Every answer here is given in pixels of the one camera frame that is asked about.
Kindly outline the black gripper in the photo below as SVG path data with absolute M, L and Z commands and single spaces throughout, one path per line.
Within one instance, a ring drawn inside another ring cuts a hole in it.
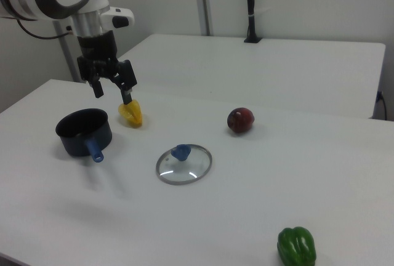
M 112 31 L 94 37 L 78 37 L 82 55 L 77 58 L 79 74 L 88 82 L 98 99 L 103 96 L 100 78 L 110 79 L 121 92 L 123 104 L 132 101 L 132 88 L 137 78 L 129 60 L 118 61 L 115 36 Z

